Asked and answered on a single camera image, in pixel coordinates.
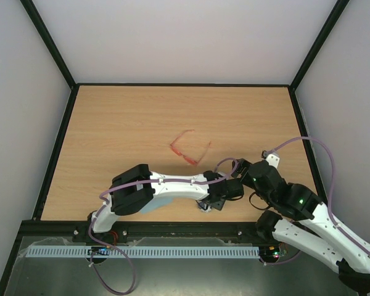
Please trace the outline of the flag pattern glasses case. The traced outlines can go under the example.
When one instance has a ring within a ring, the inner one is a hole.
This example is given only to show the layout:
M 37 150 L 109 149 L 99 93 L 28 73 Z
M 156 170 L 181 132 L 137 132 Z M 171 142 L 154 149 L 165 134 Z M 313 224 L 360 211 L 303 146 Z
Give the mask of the flag pattern glasses case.
M 201 200 L 198 200 L 197 202 L 197 207 L 200 211 L 204 212 L 204 213 L 209 213 L 211 212 L 212 208 L 209 204 L 201 201 Z

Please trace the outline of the pink translucent sunglasses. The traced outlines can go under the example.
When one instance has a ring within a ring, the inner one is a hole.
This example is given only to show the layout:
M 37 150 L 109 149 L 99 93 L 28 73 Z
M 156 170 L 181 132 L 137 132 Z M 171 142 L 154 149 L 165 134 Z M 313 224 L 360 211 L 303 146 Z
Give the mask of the pink translucent sunglasses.
M 185 129 L 169 144 L 171 151 L 189 165 L 197 167 L 206 156 L 212 142 L 196 135 L 194 129 Z

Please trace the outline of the light blue cleaning cloth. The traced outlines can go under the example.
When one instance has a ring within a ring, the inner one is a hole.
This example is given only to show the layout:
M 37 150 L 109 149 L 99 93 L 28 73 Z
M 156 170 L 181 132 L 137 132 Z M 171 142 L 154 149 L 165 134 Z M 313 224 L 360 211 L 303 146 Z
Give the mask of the light blue cleaning cloth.
M 139 212 L 146 214 L 152 212 L 160 207 L 164 207 L 172 203 L 173 198 L 164 197 L 164 198 L 153 198 L 148 204 L 146 204 Z

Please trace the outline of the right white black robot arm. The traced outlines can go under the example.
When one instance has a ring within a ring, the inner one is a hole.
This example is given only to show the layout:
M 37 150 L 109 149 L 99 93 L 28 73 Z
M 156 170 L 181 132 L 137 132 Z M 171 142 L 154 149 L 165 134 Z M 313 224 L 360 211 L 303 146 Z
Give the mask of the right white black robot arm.
M 322 198 L 302 184 L 287 183 L 267 160 L 241 158 L 232 168 L 231 176 L 269 206 L 255 225 L 261 240 L 289 244 L 328 266 L 347 287 L 370 293 L 370 244 L 330 213 Z

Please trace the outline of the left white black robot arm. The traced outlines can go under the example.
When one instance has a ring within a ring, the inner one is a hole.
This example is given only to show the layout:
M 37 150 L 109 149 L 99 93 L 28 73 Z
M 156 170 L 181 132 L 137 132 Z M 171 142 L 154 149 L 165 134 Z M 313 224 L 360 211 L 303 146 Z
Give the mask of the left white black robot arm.
M 123 216 L 147 213 L 164 207 L 177 198 L 196 201 L 204 211 L 221 210 L 226 201 L 244 196 L 239 179 L 230 179 L 216 171 L 190 176 L 165 175 L 137 165 L 116 176 L 111 187 L 100 195 L 102 206 L 90 214 L 94 233 L 109 232 Z

